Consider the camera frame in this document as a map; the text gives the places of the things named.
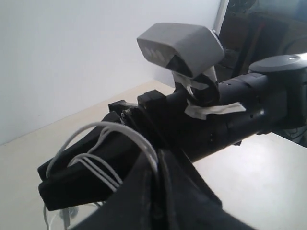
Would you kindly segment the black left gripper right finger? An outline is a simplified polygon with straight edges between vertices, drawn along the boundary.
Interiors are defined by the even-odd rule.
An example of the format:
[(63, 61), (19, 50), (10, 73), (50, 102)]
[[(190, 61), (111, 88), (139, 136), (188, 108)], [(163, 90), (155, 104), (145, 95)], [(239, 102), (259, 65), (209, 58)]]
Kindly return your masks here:
[(225, 212), (184, 172), (173, 154), (158, 152), (164, 180), (169, 230), (250, 230), (251, 226)]

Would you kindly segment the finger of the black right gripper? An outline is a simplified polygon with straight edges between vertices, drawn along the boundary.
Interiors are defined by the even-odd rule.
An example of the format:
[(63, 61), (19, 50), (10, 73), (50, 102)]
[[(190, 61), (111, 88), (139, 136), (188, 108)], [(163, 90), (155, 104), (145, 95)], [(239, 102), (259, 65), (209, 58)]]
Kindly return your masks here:
[[(136, 149), (125, 151), (97, 150), (93, 156), (105, 160), (115, 169), (123, 180), (135, 164), (140, 152)], [(38, 191), (49, 211), (71, 206), (107, 200), (111, 188), (90, 172), (80, 162), (67, 165), (66, 168), (49, 177), (41, 177)]]

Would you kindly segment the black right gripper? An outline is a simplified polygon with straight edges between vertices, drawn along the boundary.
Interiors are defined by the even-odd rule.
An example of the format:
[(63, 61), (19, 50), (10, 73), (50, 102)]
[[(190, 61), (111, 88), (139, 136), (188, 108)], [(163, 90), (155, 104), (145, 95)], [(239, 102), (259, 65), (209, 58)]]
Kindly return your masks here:
[[(169, 102), (171, 98), (172, 94), (165, 95), (158, 90), (152, 90), (139, 95), (137, 103), (128, 103), (125, 100), (113, 102), (108, 105), (109, 113), (102, 121), (127, 125), (147, 138), (156, 150), (172, 152), (173, 119)], [(101, 131), (102, 127), (95, 127), (79, 141), (65, 148), (52, 166), (50, 176), (66, 168), (74, 156), (93, 147)], [(46, 177), (51, 160), (38, 167), (40, 177)]]

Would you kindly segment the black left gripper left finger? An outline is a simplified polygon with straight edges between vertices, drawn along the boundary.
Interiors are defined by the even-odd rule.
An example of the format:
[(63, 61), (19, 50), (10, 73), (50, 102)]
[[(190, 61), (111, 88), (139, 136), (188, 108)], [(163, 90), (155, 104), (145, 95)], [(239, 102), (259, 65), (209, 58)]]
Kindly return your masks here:
[(162, 187), (144, 156), (135, 162), (120, 188), (74, 230), (162, 230)]

